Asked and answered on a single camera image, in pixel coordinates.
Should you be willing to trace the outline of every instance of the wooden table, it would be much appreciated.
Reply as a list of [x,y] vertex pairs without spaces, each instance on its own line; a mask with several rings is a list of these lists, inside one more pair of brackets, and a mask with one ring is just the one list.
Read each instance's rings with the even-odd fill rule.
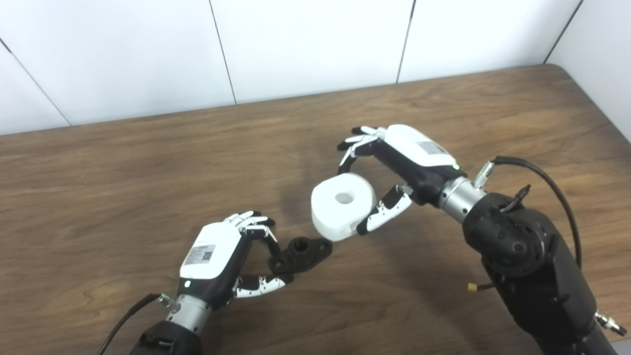
[[[475,174],[497,154],[540,165],[572,204],[599,309],[631,326],[631,146],[568,75],[534,66],[0,137],[3,354],[93,354],[149,292],[175,293],[200,228],[257,209],[282,245],[317,236],[311,189],[359,125],[414,126]],[[353,170],[379,195],[400,180],[375,159]],[[563,210],[534,174],[499,167],[488,188]],[[264,272],[255,246],[248,272]],[[413,207],[274,294],[234,301],[205,330],[208,354],[536,354],[460,226]],[[151,305],[108,354],[128,354],[164,317]],[[608,334],[610,339],[619,337]]]

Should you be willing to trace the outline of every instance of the sticker label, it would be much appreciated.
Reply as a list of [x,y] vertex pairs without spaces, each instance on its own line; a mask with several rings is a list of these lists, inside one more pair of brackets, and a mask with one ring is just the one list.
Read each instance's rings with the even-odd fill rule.
[[195,246],[191,249],[184,265],[207,264],[213,256],[215,245]]
[[418,146],[421,147],[428,155],[449,154],[440,145],[432,141],[418,141],[416,144],[418,144]]

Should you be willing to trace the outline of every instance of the white cylindrical object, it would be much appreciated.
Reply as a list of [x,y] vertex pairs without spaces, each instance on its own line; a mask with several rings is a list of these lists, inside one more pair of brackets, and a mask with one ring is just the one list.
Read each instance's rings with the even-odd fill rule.
[[356,234],[357,224],[375,207],[375,191],[366,179],[347,172],[321,182],[311,193],[311,218],[328,240]]

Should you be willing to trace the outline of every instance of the hole in white object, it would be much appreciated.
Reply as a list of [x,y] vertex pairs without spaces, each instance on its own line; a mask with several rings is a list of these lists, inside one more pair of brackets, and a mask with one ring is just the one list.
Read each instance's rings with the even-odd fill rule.
[[355,199],[355,193],[350,191],[350,192],[340,192],[337,195],[335,195],[335,200],[337,202],[340,202],[342,205],[347,205],[351,202],[353,202],[353,200]]

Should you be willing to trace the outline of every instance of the silver cable connector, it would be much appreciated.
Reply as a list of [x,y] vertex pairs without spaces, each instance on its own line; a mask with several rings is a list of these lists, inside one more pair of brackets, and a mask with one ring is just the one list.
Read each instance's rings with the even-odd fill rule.
[[171,308],[173,304],[173,299],[168,296],[168,294],[161,293],[160,297],[158,297],[158,302],[163,305],[165,308]]
[[609,329],[612,332],[620,335],[621,337],[624,337],[627,334],[627,329],[624,329],[619,324],[617,324],[616,321],[613,320],[612,317],[603,315],[598,312],[596,312],[595,317],[596,317],[596,321],[598,322],[598,324],[600,324],[601,327],[605,329]]
[[473,180],[473,187],[476,189],[481,189],[482,186],[487,183],[488,177],[491,176],[494,167],[495,163],[493,163],[492,161],[489,160],[488,162],[486,162],[486,164],[484,164],[478,175]]

